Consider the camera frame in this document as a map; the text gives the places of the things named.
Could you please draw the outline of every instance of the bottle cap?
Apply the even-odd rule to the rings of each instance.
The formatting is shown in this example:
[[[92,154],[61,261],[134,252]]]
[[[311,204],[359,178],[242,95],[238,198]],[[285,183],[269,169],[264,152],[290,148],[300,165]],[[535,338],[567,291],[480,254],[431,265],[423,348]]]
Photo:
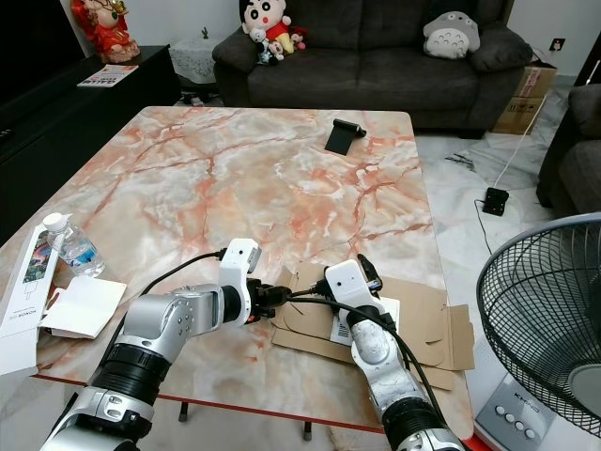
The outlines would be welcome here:
[[[60,213],[52,213],[46,216],[42,223],[51,232],[57,232],[67,225],[67,216],[63,216]]]

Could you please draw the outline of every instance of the gray sofa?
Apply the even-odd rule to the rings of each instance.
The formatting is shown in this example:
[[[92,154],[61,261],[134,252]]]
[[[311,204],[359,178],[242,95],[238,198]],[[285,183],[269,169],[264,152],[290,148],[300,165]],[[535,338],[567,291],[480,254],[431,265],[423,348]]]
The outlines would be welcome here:
[[[536,193],[561,216],[601,211],[601,85],[572,89]]]
[[[532,58],[499,22],[502,0],[477,0],[482,45],[467,59],[424,54],[430,0],[288,0],[307,49],[257,66],[241,29],[213,51],[226,106],[395,110],[420,129],[483,132],[496,122]]]

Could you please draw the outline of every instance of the fan grille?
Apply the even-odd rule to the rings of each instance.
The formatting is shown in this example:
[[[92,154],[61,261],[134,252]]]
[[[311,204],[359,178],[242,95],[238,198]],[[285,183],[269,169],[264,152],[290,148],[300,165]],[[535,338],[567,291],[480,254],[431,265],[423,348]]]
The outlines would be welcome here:
[[[568,382],[574,368],[601,364],[601,222],[559,223],[518,237],[489,260],[478,306],[485,336],[512,376],[601,437],[601,419]]]

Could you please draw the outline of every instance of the table leg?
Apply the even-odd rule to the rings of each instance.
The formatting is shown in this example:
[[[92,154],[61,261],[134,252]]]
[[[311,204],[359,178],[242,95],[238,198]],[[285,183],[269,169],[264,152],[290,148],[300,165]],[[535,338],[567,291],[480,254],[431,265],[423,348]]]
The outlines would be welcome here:
[[[188,421],[188,403],[182,402],[181,407],[179,408],[179,423],[185,423]]]
[[[305,440],[306,442],[311,442],[311,437],[312,437],[311,425],[312,425],[312,423],[310,423],[308,421],[304,422],[304,432],[302,433],[302,439]]]

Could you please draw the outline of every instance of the white lace cloth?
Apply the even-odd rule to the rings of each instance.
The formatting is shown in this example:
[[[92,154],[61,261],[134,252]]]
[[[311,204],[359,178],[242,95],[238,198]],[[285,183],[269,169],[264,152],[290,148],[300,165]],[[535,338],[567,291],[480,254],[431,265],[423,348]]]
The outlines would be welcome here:
[[[176,74],[199,85],[215,83],[213,75],[213,48],[220,39],[204,39],[202,36],[184,39],[169,48]]]

